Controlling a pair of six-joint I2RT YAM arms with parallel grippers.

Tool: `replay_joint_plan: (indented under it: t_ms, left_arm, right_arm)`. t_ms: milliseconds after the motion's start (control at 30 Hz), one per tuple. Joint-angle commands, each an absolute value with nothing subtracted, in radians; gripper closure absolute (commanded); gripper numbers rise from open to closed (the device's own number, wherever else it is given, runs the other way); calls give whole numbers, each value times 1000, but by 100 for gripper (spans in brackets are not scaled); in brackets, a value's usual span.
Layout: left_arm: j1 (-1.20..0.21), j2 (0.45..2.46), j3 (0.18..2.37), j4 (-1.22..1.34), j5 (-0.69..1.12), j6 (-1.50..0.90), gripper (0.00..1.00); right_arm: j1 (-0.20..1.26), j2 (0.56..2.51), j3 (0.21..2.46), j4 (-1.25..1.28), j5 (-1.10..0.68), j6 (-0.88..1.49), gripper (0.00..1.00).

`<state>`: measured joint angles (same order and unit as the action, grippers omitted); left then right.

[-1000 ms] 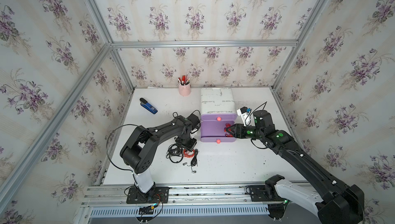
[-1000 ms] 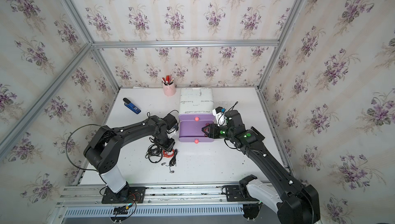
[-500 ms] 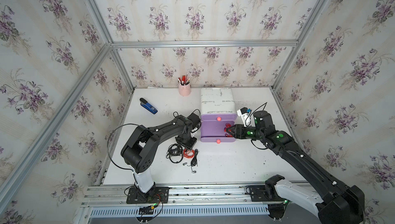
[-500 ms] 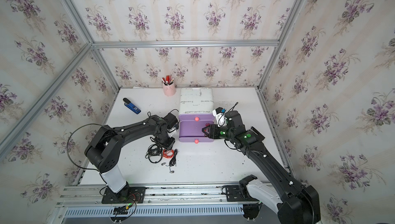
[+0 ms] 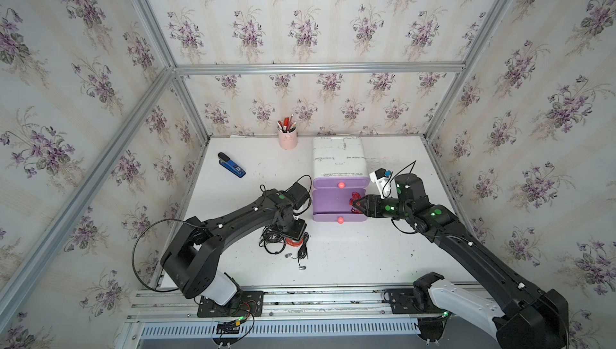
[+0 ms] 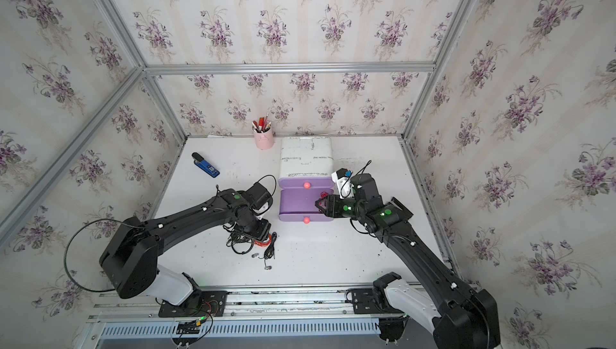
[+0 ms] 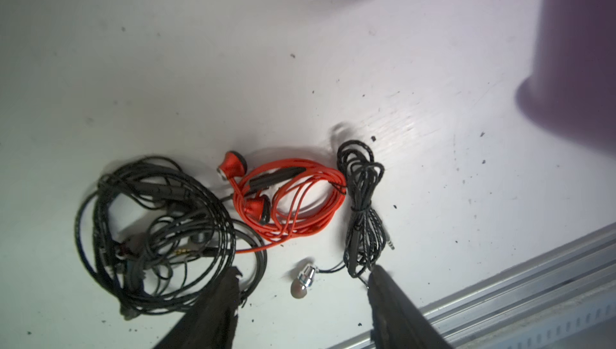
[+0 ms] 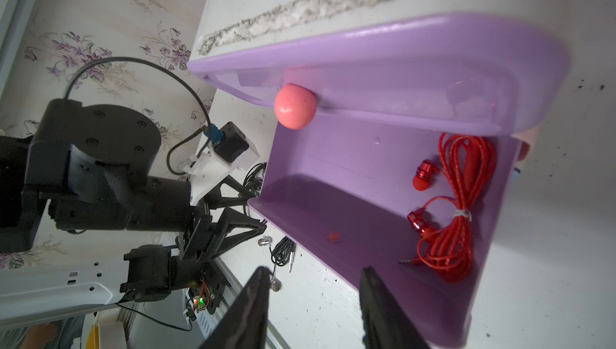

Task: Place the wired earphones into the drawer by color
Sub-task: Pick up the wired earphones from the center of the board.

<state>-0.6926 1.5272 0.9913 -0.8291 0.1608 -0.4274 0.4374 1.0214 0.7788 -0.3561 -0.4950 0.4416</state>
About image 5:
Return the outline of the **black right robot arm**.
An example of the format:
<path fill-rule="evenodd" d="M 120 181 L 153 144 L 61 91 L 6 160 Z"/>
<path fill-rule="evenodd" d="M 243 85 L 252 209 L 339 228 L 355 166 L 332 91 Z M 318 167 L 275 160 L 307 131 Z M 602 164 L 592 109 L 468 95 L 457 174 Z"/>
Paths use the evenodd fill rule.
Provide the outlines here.
<path fill-rule="evenodd" d="M 455 290 L 431 272 L 413 283 L 414 305 L 452 312 L 492 336 L 502 348 L 567 348 L 569 305 L 555 289 L 543 291 L 468 233 L 446 206 L 431 203 L 415 174 L 396 177 L 396 198 L 368 194 L 353 207 L 371 218 L 404 220 L 462 265 L 489 293 L 488 299 Z"/>

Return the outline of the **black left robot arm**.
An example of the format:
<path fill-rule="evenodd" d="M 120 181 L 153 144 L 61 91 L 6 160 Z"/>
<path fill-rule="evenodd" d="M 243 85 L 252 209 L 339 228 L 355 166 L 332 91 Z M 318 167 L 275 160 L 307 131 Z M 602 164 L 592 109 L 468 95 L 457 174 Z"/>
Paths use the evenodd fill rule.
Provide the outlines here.
<path fill-rule="evenodd" d="M 218 270 L 222 253 L 232 244 L 261 228 L 299 242 L 306 232 L 306 222 L 300 218 L 312 204 L 311 189 L 294 182 L 286 190 L 261 186 L 261 195 L 241 209 L 221 217 L 202 221 L 198 217 L 186 220 L 172 217 L 154 222 L 139 234 L 133 245 L 131 265 L 137 281 L 145 289 L 156 292 L 139 275 L 135 254 L 141 238 L 152 227 L 174 222 L 181 225 L 160 257 L 163 271 L 186 299 L 204 297 L 219 306 L 228 304 L 241 288 L 227 274 Z"/>

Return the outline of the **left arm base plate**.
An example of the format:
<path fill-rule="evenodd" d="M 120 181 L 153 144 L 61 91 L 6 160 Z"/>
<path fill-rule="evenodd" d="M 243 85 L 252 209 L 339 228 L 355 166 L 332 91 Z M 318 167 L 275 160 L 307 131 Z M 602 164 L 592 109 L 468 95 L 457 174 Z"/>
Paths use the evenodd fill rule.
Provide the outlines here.
<path fill-rule="evenodd" d="M 219 305 L 213 300 L 201 297 L 199 302 L 198 318 L 215 317 L 260 317 L 264 303 L 263 291 L 239 291 L 225 305 Z"/>

